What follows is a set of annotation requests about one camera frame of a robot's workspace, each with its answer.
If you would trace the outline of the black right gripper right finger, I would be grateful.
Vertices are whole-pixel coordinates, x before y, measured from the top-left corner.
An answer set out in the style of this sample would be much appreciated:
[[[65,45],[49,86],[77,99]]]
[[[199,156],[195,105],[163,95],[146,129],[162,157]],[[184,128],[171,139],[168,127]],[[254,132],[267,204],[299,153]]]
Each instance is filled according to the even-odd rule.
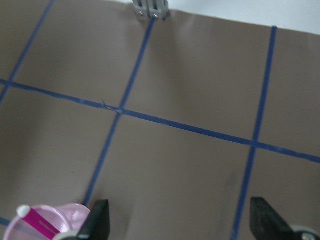
[[[250,199],[250,231],[256,240],[293,240],[288,223],[262,197]]]

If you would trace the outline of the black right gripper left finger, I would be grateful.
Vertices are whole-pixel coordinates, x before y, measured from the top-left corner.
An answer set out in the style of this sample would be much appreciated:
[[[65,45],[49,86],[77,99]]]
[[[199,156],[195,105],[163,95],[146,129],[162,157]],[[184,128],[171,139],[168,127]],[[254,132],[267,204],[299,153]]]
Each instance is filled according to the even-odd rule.
[[[110,208],[107,199],[97,200],[80,228],[78,240],[108,240],[111,232]]]

